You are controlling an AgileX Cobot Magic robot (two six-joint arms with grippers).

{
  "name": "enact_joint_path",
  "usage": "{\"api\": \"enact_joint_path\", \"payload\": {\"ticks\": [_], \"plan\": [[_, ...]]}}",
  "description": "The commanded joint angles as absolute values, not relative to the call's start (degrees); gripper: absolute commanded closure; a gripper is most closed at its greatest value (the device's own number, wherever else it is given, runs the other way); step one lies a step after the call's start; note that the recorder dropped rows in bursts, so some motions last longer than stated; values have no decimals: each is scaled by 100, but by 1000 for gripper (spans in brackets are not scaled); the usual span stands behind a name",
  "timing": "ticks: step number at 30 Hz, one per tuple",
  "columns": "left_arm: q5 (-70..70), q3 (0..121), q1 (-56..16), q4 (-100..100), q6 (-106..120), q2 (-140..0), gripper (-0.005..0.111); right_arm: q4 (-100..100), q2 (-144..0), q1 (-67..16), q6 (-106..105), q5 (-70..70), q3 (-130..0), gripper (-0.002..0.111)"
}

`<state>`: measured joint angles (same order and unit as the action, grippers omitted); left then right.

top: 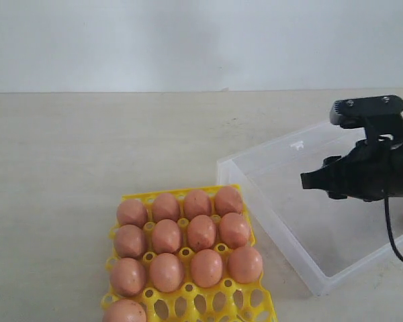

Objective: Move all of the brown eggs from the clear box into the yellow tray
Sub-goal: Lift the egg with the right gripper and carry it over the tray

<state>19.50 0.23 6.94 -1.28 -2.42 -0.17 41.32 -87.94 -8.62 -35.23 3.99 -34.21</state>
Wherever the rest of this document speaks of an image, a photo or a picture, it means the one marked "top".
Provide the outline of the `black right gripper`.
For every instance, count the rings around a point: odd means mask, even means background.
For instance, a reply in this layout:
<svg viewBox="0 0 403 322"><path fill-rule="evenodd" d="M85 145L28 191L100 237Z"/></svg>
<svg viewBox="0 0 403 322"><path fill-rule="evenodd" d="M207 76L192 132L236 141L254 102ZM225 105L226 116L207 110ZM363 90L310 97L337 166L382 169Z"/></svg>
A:
<svg viewBox="0 0 403 322"><path fill-rule="evenodd" d="M318 170L301 173L300 179L303 189L326 191L332 199L403 197L403 144L384 140L376 147L357 146Z"/></svg>

